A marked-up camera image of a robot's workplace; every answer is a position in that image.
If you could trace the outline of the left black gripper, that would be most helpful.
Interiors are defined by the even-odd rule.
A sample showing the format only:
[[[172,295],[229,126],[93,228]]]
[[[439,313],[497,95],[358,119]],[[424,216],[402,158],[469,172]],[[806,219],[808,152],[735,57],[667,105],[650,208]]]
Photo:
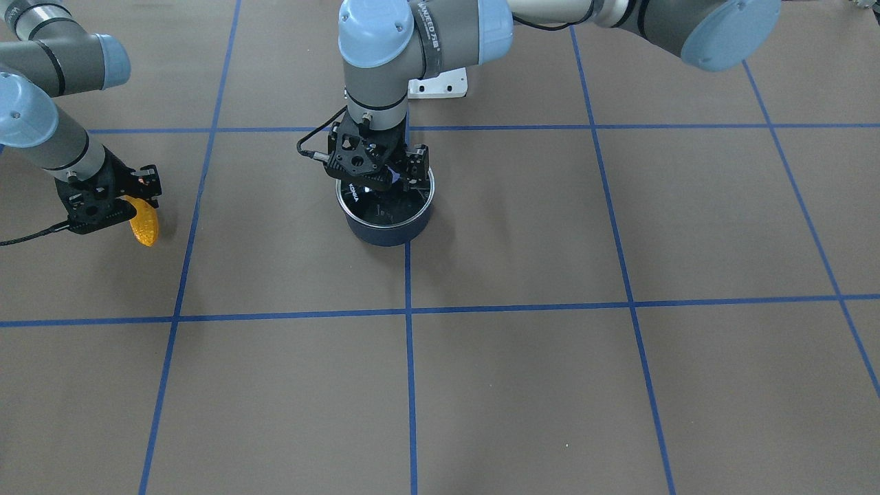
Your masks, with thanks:
[[[368,151],[381,170],[367,173],[364,182],[356,186],[386,192],[393,187],[396,179],[404,181],[405,191],[411,189],[430,191],[430,148],[426,144],[408,146],[405,123],[399,123],[386,131],[376,132]]]

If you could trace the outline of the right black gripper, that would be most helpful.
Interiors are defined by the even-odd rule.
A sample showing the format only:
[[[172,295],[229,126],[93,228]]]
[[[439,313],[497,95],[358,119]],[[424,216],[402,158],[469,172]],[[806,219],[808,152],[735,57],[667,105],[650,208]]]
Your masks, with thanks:
[[[124,195],[158,209],[158,197],[162,195],[156,165],[135,170],[118,159],[105,159],[97,173],[88,179],[55,179],[54,187],[69,212],[132,212],[134,207],[123,199]]]

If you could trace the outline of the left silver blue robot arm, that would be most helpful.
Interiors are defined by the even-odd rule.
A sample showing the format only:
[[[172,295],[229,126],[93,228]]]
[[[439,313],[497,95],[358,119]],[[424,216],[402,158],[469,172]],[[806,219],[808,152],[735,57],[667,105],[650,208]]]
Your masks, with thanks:
[[[515,24],[619,28],[719,72],[760,47],[781,9],[780,1],[344,1],[338,49],[348,103],[324,169],[378,191],[396,179],[424,181],[427,150],[410,151],[404,141],[409,82],[506,56]]]

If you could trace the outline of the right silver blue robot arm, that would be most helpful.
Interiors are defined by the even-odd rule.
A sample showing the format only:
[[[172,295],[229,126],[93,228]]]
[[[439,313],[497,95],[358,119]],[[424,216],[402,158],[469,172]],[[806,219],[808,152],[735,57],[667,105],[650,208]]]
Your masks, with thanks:
[[[126,84],[123,44],[86,31],[60,1],[3,1],[2,22],[15,36],[2,43],[2,145],[51,175],[72,213],[100,217],[127,197],[156,208],[156,166],[129,168],[56,104]]]

